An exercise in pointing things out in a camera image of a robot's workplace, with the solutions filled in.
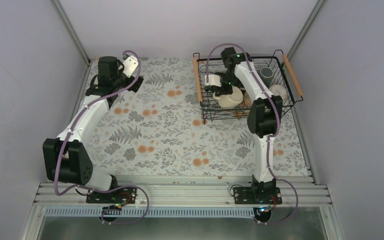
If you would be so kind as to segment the floral pastel mug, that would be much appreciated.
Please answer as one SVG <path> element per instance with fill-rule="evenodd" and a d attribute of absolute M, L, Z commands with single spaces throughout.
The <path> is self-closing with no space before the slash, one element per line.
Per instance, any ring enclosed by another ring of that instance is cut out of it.
<path fill-rule="evenodd" d="M 249 97 L 244 97 L 239 107 L 241 109 L 249 109 L 253 104 L 253 101 Z"/>

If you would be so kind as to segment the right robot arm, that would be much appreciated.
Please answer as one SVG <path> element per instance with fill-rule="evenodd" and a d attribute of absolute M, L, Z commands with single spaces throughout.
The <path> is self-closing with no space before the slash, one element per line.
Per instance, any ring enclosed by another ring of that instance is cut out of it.
<path fill-rule="evenodd" d="M 251 56 L 239 45 L 223 43 L 220 56 L 225 67 L 222 75 L 204 75 L 204 86 L 213 90 L 219 102 L 233 100 L 234 87 L 240 82 L 250 97 L 251 107 L 247 116 L 247 127 L 254 134 L 255 169 L 252 183 L 257 185 L 251 189 L 251 198 L 258 204 L 270 197 L 268 184 L 277 178 L 272 170 L 274 140 L 280 132 L 283 99 L 274 95 L 264 84 L 257 73 Z"/>

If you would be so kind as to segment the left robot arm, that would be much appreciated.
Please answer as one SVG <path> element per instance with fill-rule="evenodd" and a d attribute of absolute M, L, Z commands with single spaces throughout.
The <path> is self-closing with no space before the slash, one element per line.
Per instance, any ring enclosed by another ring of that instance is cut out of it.
<path fill-rule="evenodd" d="M 100 57 L 97 67 L 98 73 L 92 77 L 78 112 L 56 138 L 44 141 L 42 150 L 46 176 L 54 182 L 58 196 L 65 194 L 58 190 L 58 183 L 69 183 L 73 188 L 98 192 L 111 203 L 119 197 L 117 179 L 94 169 L 85 141 L 120 93 L 136 93 L 144 78 L 140 75 L 141 62 L 133 54 L 122 60 L 115 56 Z"/>

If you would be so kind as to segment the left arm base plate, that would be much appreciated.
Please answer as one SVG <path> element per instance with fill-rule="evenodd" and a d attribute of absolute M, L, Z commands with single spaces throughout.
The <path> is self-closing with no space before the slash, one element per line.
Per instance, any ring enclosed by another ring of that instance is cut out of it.
<path fill-rule="evenodd" d="M 86 197 L 88 204 L 109 204 L 109 205 L 125 205 L 134 204 L 137 196 L 136 187 L 124 187 L 110 193 L 100 193 L 93 191 Z"/>

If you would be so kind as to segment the cream ribbed mug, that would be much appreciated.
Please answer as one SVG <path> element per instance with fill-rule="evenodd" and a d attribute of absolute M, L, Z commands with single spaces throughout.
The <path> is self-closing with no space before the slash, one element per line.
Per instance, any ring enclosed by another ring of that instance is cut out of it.
<path fill-rule="evenodd" d="M 233 109 L 244 100 L 244 94 L 238 87 L 232 88 L 232 94 L 212 95 L 222 109 Z"/>

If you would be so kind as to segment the aluminium rail frame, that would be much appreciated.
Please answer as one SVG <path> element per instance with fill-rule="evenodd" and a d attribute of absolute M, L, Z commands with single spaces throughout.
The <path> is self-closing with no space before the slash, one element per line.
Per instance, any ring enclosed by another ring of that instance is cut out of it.
<path fill-rule="evenodd" d="M 237 205 L 233 185 L 246 186 L 248 176 L 120 176 L 122 185 L 137 185 L 134 204 L 125 207 L 253 208 Z M 74 191 L 54 194 L 51 183 L 41 183 L 36 192 L 23 240 L 341 240 L 343 238 L 328 188 L 309 176 L 289 177 L 292 187 L 279 183 L 283 203 L 272 212 L 270 224 L 253 218 L 213 217 L 117 217 L 134 224 L 101 223 L 98 217 L 44 216 L 48 207 L 104 207 L 88 204 Z"/>

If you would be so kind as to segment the white mug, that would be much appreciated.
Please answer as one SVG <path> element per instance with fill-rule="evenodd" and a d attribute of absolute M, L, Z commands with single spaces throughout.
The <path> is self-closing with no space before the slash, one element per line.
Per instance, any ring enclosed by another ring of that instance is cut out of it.
<path fill-rule="evenodd" d="M 269 90 L 275 95 L 280 96 L 284 102 L 288 99 L 288 91 L 282 85 L 274 84 L 270 86 Z"/>

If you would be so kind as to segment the dark grey mug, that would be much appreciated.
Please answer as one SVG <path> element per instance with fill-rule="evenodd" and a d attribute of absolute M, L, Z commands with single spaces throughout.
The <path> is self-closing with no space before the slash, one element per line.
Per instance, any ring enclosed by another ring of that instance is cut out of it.
<path fill-rule="evenodd" d="M 260 78 L 262 79 L 263 83 L 267 87 L 270 87 L 272 85 L 275 73 L 270 67 L 265 66 L 265 67 L 260 68 L 258 71 L 258 74 L 259 74 Z"/>

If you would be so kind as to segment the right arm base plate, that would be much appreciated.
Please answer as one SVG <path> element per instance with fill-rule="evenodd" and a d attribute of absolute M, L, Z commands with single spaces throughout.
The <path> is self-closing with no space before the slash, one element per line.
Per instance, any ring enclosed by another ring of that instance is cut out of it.
<path fill-rule="evenodd" d="M 281 205 L 283 203 L 280 188 L 271 183 L 263 187 L 233 185 L 230 193 L 236 205 Z"/>

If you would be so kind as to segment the floral tablecloth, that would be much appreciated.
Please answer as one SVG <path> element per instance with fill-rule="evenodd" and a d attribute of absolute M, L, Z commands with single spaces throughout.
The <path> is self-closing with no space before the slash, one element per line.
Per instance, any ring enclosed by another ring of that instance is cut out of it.
<path fill-rule="evenodd" d="M 192 60 L 142 58 L 144 82 L 126 91 L 85 142 L 94 168 L 112 175 L 251 176 L 247 120 L 203 120 Z"/>

